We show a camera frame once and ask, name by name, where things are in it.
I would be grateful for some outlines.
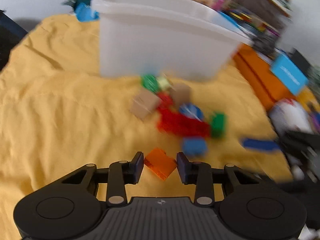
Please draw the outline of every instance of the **orange toy brick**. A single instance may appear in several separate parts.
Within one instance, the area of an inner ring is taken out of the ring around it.
[[[144,164],[162,180],[166,180],[177,167],[175,159],[168,157],[165,151],[159,148],[153,149],[146,156]]]

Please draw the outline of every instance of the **beige object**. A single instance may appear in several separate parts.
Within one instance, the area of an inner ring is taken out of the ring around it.
[[[159,147],[169,157],[181,151],[181,138],[160,133],[159,114],[141,122],[129,112],[141,88],[140,77],[99,76],[99,22],[80,23],[75,16],[45,19],[10,55],[0,73],[0,239],[21,239],[13,209],[25,195],[87,164],[98,168],[131,160],[137,151]],[[228,116],[225,137],[209,139],[201,159],[213,168],[234,164],[266,172],[276,180],[290,179],[280,151],[244,149],[240,138],[273,139],[265,110],[248,82],[230,62],[208,82],[185,82],[192,103],[208,118],[213,111]],[[194,185],[183,185],[175,170],[165,182],[149,169],[137,185],[126,185],[132,196],[189,196]],[[214,187],[215,200],[223,198]],[[106,185],[98,199],[105,200]]]
[[[130,112],[143,120],[153,112],[161,103],[161,99],[151,91],[142,88],[138,95],[133,98]]]
[[[181,105],[191,101],[191,88],[184,83],[173,84],[170,89],[170,96],[174,106],[179,108]]]

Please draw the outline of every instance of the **wrinkled fabric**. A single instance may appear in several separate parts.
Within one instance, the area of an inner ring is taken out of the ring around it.
[[[209,82],[185,83],[207,120],[213,111],[227,115],[224,138],[207,139],[208,153],[195,160],[214,168],[232,163],[277,180],[291,178],[280,152],[264,154],[239,143],[243,137],[272,139],[275,133],[234,62]],[[21,198],[87,163],[108,167],[155,147],[176,156],[181,138],[157,130],[158,113],[141,121],[129,112],[139,88],[139,77],[99,76],[99,22],[49,17],[12,51],[0,74],[1,239],[20,238],[12,214]],[[221,189],[215,189],[216,200],[221,200]],[[99,188],[100,200],[105,199],[105,190],[106,186]],[[128,198],[193,200],[195,186],[182,185],[177,170],[163,182],[145,167],[139,184],[127,185],[126,190]]]

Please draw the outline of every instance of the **light blue box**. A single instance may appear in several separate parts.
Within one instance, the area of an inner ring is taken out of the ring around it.
[[[281,54],[276,58],[271,66],[271,72],[295,96],[308,84],[308,78],[285,54]]]

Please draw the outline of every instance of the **tan block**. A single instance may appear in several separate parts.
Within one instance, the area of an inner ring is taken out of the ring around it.
[[[174,106],[179,108],[183,104],[191,101],[191,88],[184,83],[173,84],[170,89],[170,96],[173,100]]]
[[[143,120],[152,113],[161,103],[161,99],[151,91],[142,88],[140,93],[133,98],[130,112]]]

